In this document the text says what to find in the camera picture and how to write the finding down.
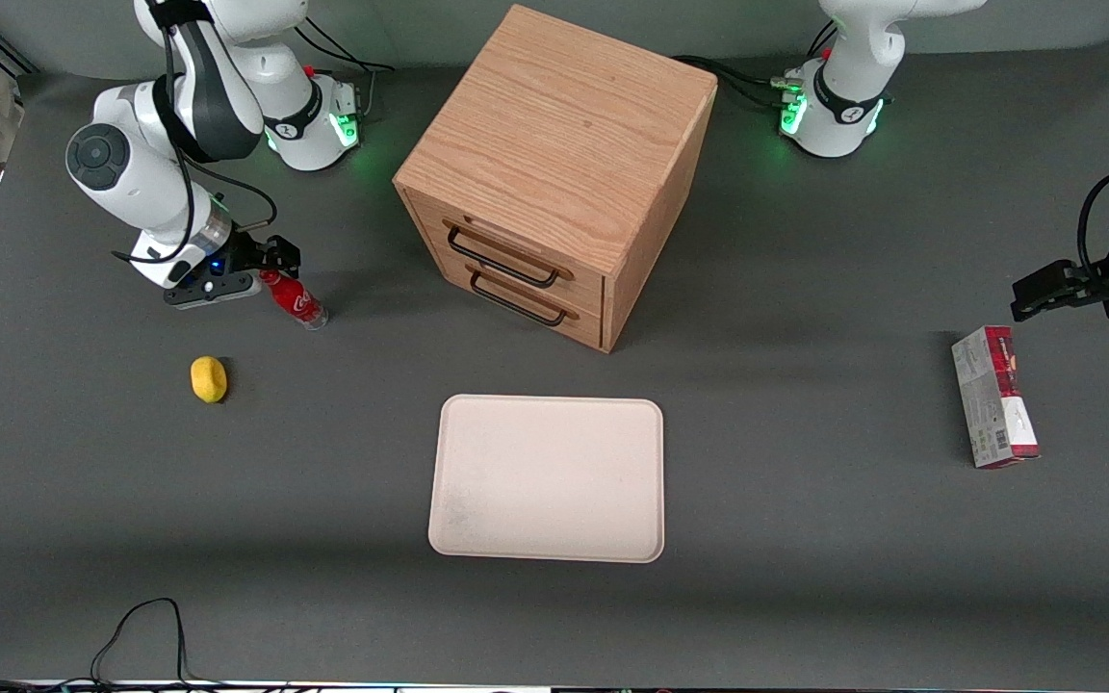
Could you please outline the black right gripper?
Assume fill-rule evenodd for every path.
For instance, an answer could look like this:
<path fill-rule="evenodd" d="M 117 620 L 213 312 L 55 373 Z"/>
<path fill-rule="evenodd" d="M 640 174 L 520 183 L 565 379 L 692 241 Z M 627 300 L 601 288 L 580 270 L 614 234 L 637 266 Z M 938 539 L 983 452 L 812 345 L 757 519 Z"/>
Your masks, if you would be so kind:
<path fill-rule="evenodd" d="M 272 236 L 269 254 L 250 233 L 235 231 L 221 249 L 191 271 L 191 286 L 197 291 L 207 291 L 208 284 L 212 291 L 246 291 L 260 272 L 299 273 L 301 265 L 301 249 L 286 238 Z"/>

